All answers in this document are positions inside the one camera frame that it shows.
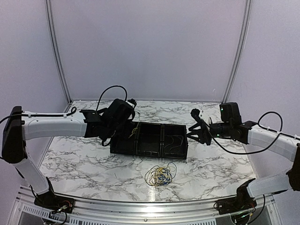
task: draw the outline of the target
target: black plastic box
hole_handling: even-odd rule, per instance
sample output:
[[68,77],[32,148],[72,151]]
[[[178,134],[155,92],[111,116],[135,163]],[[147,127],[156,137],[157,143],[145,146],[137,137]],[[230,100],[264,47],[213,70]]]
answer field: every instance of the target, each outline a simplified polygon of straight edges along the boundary
[[115,154],[186,159],[187,130],[185,125],[140,122],[134,135],[113,137],[110,146]]

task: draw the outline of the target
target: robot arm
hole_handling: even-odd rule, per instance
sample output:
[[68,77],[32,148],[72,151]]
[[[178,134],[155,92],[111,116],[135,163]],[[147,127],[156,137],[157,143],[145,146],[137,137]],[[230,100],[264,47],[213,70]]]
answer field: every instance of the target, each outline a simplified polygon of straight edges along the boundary
[[72,109],[71,113],[23,112],[20,106],[13,108],[3,132],[2,158],[12,164],[37,193],[35,204],[56,209],[60,203],[72,199],[57,196],[47,177],[37,168],[27,154],[26,140],[52,136],[99,137],[102,145],[108,138],[121,133],[135,116],[136,101],[115,99],[105,109]]
[[212,123],[204,111],[193,109],[191,115],[197,124],[189,129],[191,132],[187,136],[207,145],[210,145],[212,138],[226,138],[243,144],[269,147],[268,150],[294,163],[289,171],[245,182],[237,189],[236,197],[216,202],[219,213],[232,213],[241,209],[252,208],[253,205],[256,206],[255,198],[260,195],[278,194],[290,189],[300,191],[300,139],[297,136],[285,134],[278,136],[279,132],[261,128],[252,121],[242,123],[236,103],[221,104],[220,111],[223,123]]

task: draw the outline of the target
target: tangled wires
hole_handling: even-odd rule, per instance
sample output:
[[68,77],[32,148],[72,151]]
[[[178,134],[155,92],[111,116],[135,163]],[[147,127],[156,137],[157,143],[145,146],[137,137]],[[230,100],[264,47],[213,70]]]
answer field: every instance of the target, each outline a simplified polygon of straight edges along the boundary
[[168,163],[166,167],[155,165],[145,174],[145,181],[150,186],[168,185],[176,176],[176,172],[177,166],[173,162]]

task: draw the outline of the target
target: white wall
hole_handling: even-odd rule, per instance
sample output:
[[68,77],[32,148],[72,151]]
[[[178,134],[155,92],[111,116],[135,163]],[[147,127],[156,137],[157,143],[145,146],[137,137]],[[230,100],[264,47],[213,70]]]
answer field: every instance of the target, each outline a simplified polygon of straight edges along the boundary
[[[257,121],[266,111],[277,111],[283,130],[300,135],[300,2],[254,1],[245,49],[230,101],[239,103],[243,120]],[[263,124],[279,129],[270,116]],[[280,173],[292,164],[271,152],[251,156],[260,177]],[[300,192],[276,196],[284,225],[300,224]]]
[[[137,99],[221,101],[245,0],[53,0],[73,99],[114,84]],[[104,98],[124,96],[112,90]]]
[[[36,112],[64,110],[67,103],[54,62],[43,0],[0,1],[0,53],[0,118],[9,115],[15,105]],[[47,140],[27,142],[34,160],[39,160]],[[0,171],[0,223],[7,224],[22,179],[3,160]]]

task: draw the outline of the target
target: marble surface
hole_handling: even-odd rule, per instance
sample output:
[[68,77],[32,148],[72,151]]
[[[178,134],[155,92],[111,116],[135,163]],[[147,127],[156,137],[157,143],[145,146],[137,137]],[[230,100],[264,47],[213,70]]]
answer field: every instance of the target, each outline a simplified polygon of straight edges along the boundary
[[[77,101],[78,109],[95,109],[96,101]],[[103,101],[100,108],[107,107]],[[194,108],[203,109],[213,122],[220,121],[216,103],[138,101],[136,111],[143,122],[195,124]],[[238,142],[219,140],[227,149],[245,152]],[[174,162],[173,182],[151,187],[145,173],[154,165]],[[186,160],[157,159],[110,154],[98,138],[55,137],[41,164],[59,193],[85,198],[130,202],[176,202],[233,195],[236,188],[255,174],[247,156],[226,153],[213,141],[210,146],[188,140]]]

